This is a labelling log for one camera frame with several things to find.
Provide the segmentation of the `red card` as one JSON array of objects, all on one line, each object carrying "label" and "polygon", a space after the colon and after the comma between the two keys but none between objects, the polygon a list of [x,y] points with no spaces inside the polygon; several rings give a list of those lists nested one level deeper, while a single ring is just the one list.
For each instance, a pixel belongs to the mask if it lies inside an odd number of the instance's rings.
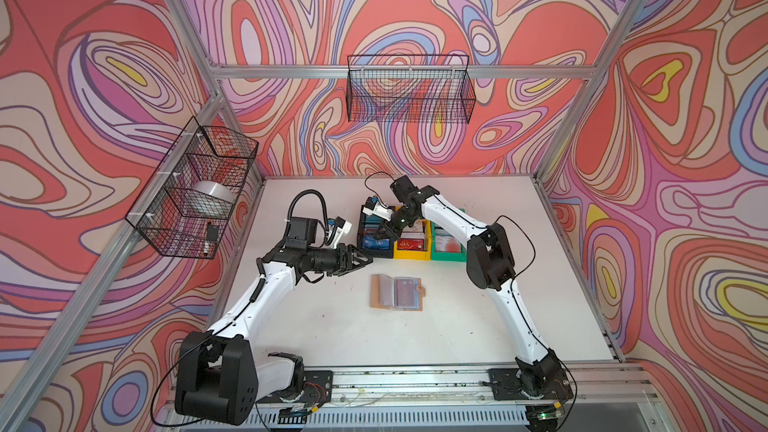
[{"label": "red card", "polygon": [[401,238],[397,242],[397,248],[401,251],[423,252],[425,240],[423,238]]}]

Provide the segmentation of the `blue VIP card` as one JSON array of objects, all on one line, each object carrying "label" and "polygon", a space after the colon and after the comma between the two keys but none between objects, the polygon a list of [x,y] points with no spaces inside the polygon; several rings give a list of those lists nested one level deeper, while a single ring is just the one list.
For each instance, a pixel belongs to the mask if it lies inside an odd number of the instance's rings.
[{"label": "blue VIP card", "polygon": [[391,248],[390,240],[376,240],[373,236],[364,236],[362,247],[366,250],[388,251]]}]

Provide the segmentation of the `tan card holder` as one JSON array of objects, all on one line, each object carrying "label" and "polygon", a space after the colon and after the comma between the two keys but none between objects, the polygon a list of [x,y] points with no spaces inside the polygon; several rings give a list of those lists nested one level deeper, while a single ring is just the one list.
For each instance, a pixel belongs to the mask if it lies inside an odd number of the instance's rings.
[{"label": "tan card holder", "polygon": [[390,277],[375,274],[371,277],[369,305],[374,309],[422,311],[426,289],[419,278]]}]

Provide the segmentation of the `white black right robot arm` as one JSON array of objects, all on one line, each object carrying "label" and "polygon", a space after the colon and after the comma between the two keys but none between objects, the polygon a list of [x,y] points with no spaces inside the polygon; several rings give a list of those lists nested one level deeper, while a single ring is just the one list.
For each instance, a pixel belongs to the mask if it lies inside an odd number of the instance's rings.
[{"label": "white black right robot arm", "polygon": [[513,338],[521,393],[531,399],[572,399],[576,383],[539,333],[523,301],[505,228],[498,222],[487,224],[468,215],[436,188],[419,188],[407,176],[392,181],[390,189],[400,203],[397,209],[390,209],[377,195],[369,197],[363,206],[365,214],[382,220],[375,237],[396,241],[407,227],[426,220],[457,239],[466,249],[468,278],[488,292]]}]

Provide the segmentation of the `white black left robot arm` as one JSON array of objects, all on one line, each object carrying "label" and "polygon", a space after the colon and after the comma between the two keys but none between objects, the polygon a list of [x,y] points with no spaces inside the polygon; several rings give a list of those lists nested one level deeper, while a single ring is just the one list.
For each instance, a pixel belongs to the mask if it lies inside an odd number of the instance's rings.
[{"label": "white black left robot arm", "polygon": [[277,244],[257,258],[257,276],[235,305],[205,332],[182,342],[174,409],[194,421],[240,425],[265,397],[302,400],[308,385],[302,357],[288,352],[260,355],[253,343],[279,303],[309,273],[342,276],[371,264],[371,257],[343,243],[348,221],[328,221],[321,244],[317,220],[292,218]]}]

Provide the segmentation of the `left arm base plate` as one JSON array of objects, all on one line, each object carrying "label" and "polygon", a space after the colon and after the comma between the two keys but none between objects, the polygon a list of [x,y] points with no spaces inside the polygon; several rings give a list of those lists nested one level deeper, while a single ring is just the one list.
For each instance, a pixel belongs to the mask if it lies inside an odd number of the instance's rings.
[{"label": "left arm base plate", "polygon": [[289,392],[278,391],[258,401],[262,404],[322,405],[332,399],[334,373],[330,369],[311,369],[304,372],[300,389]]}]

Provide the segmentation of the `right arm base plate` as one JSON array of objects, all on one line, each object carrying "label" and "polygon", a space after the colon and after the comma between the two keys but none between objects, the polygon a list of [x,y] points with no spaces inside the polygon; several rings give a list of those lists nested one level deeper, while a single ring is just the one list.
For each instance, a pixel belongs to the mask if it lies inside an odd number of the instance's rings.
[{"label": "right arm base plate", "polygon": [[565,402],[574,397],[572,382],[562,366],[537,374],[534,369],[492,368],[483,385],[497,401]]}]

